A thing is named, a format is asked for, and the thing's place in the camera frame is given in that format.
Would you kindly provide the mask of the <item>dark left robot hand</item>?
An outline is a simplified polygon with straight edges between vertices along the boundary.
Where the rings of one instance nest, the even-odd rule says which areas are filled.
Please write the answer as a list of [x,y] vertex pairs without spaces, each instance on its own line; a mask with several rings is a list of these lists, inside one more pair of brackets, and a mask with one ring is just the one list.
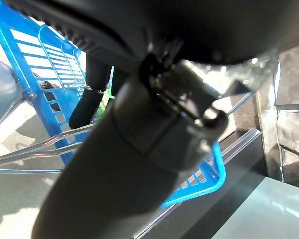
[[127,239],[210,154],[227,115],[192,64],[255,91],[295,44],[299,0],[9,0],[127,78],[45,199],[34,239]]

